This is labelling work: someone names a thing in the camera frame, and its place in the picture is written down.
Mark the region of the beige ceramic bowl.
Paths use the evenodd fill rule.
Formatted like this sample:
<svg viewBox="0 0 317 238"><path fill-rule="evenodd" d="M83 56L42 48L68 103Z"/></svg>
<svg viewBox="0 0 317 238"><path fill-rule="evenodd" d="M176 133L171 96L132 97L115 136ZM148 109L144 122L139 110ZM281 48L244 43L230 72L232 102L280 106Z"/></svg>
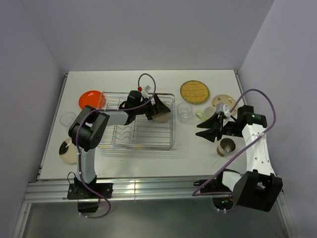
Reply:
<svg viewBox="0 0 317 238"><path fill-rule="evenodd" d="M167 122L170 119L170 113L160 113L152 116L152 119L156 122Z"/></svg>

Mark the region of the pale green mug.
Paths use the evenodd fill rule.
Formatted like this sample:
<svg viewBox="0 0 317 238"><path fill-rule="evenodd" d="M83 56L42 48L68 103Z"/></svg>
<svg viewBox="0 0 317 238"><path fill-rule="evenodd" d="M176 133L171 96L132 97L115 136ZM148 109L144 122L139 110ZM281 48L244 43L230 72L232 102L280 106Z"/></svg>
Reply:
<svg viewBox="0 0 317 238"><path fill-rule="evenodd" d="M204 110L197 110L196 117L200 121L206 121L207 119L211 118L216 112L216 107L206 107Z"/></svg>

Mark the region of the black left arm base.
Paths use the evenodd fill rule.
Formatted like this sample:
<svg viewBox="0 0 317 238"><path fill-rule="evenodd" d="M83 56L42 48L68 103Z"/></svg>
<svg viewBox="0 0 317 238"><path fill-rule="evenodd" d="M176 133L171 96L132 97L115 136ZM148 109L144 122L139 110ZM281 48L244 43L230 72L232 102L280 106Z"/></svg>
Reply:
<svg viewBox="0 0 317 238"><path fill-rule="evenodd" d="M97 183L94 191L104 198L111 198L112 183ZM77 209L80 213L95 213L99 208L102 197L89 191L86 187L71 183L67 193L68 200L77 200Z"/></svg>

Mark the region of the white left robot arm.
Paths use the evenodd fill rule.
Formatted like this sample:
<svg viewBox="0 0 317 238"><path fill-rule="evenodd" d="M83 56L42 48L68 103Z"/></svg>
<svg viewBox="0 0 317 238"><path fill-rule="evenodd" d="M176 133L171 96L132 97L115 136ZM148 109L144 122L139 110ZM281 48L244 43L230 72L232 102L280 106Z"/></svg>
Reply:
<svg viewBox="0 0 317 238"><path fill-rule="evenodd" d="M77 148L76 179L81 182L79 193L85 198L96 194L95 150L108 126L129 125L139 115L152 120L154 116L169 113L171 109L156 94L148 96L137 90L130 91L117 109L96 109L86 105L68 131Z"/></svg>

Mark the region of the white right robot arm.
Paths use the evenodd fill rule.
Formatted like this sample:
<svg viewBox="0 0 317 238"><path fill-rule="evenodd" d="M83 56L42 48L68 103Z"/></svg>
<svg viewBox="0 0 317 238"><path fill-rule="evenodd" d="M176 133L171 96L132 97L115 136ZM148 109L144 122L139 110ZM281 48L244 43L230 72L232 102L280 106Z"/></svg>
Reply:
<svg viewBox="0 0 317 238"><path fill-rule="evenodd" d="M233 205L268 212L280 194L283 181L276 176L268 154L266 132L270 129L266 117L254 113L252 106L241 106L237 110L237 118L231 118L230 107L219 103L215 113L198 125L202 129L196 135L210 142L227 138L241 137L245 148L232 157L246 154L246 172L241 175L228 169L228 161L210 179L198 181L198 188L193 196L229 195Z"/></svg>

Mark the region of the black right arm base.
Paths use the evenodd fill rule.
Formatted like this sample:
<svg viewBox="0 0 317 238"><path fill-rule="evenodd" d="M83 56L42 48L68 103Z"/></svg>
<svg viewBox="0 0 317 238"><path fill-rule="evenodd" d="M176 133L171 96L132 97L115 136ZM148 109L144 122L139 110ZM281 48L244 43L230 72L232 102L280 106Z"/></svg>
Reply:
<svg viewBox="0 0 317 238"><path fill-rule="evenodd" d="M225 192L225 190L221 190L220 183L218 183L216 179L213 179L212 181L208 182L206 185L203 185L203 183L205 183L206 181L207 181L206 179L201 179L193 183L193 186L198 187L198 189L192 193L193 197L219 195Z"/></svg>

